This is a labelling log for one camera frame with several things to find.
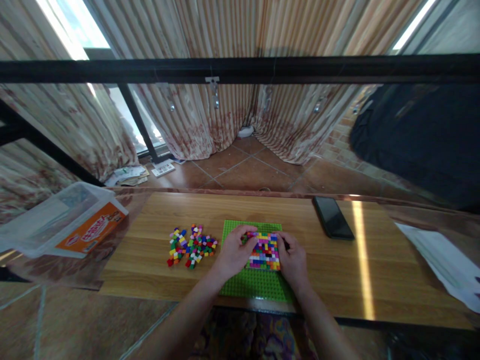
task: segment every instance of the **wooden table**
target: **wooden table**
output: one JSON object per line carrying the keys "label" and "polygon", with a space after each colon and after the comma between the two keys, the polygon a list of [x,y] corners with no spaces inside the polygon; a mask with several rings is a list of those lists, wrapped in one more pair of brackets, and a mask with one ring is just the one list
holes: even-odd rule
{"label": "wooden table", "polygon": [[[335,317],[472,329],[467,308],[447,294],[377,203],[338,205],[355,241],[328,238],[309,199],[154,193],[102,272],[100,294],[180,301],[216,257],[194,270],[184,261],[169,268],[175,227],[202,224],[204,233],[221,240],[226,219],[280,223],[305,247],[309,279]],[[297,304],[227,296],[219,296],[217,305],[299,311]]]}

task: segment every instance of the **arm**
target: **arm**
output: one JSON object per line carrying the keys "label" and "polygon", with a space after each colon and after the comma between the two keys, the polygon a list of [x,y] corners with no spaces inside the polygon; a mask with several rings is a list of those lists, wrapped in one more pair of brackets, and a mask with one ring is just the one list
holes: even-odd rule
{"label": "arm", "polygon": [[307,254],[293,236],[276,232],[280,269],[300,303],[316,351],[321,359],[360,359],[342,329],[312,289],[307,272]]}
{"label": "arm", "polygon": [[210,271],[145,340],[135,359],[189,356],[222,286],[243,269],[258,242],[252,237],[242,245],[241,236],[255,231],[254,226],[240,225],[228,234]]}

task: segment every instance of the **pile of lego bricks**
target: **pile of lego bricks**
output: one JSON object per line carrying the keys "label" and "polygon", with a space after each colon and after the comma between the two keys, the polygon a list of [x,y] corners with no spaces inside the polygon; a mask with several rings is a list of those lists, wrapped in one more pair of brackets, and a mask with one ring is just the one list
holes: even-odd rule
{"label": "pile of lego bricks", "polygon": [[258,239],[258,243],[253,248],[245,267],[247,269],[279,271],[280,258],[277,234],[267,232],[247,232],[245,234],[245,239],[253,237]]}
{"label": "pile of lego bricks", "polygon": [[186,257],[185,266],[190,269],[194,269],[195,265],[207,256],[213,256],[215,254],[215,248],[217,247],[217,240],[210,238],[210,236],[202,235],[202,226],[198,227],[195,224],[191,225],[191,236],[187,242],[185,235],[187,230],[180,232],[179,228],[170,234],[170,258],[166,261],[168,266],[171,267],[174,264],[178,264],[182,257]]}

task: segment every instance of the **person's left hand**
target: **person's left hand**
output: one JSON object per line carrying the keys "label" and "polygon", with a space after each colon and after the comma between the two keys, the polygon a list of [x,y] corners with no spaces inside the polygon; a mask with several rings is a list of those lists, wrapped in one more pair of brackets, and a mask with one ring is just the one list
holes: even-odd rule
{"label": "person's left hand", "polygon": [[257,228],[255,226],[239,225],[226,237],[221,246],[220,255],[212,267],[212,270],[221,275],[225,281],[242,271],[255,245],[258,243],[256,237],[251,237],[243,245],[243,234],[256,231]]}

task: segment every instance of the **paper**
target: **paper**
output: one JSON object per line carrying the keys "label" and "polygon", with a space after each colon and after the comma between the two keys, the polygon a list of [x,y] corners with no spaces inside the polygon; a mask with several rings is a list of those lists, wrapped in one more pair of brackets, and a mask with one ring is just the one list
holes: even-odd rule
{"label": "paper", "polygon": [[395,223],[454,298],[480,313],[480,268],[439,232]]}
{"label": "paper", "polygon": [[119,168],[113,172],[107,181],[105,181],[105,185],[108,187],[115,186],[116,183],[139,177],[146,171],[147,170],[143,166],[127,166]]}
{"label": "paper", "polygon": [[153,165],[153,167],[154,167],[155,169],[159,169],[159,168],[161,168],[162,166],[165,166],[165,165],[170,164],[170,163],[173,163],[173,162],[174,162],[174,161],[173,161],[172,159],[167,159],[167,160],[165,160],[165,161],[159,162],[158,164],[153,163],[153,162],[152,162],[151,164]]}
{"label": "paper", "polygon": [[140,176],[140,177],[135,177],[130,180],[125,180],[122,182],[119,182],[118,185],[128,185],[128,186],[137,186],[143,183],[146,183],[148,179],[146,177]]}
{"label": "paper", "polygon": [[122,185],[135,186],[135,185],[147,182],[148,179],[144,179],[144,178],[149,176],[150,173],[144,165],[142,165],[142,167],[145,169],[145,172],[143,172],[140,176],[132,177],[132,178],[124,180],[124,181],[119,181],[119,182],[116,183],[116,185],[117,186],[122,186]]}

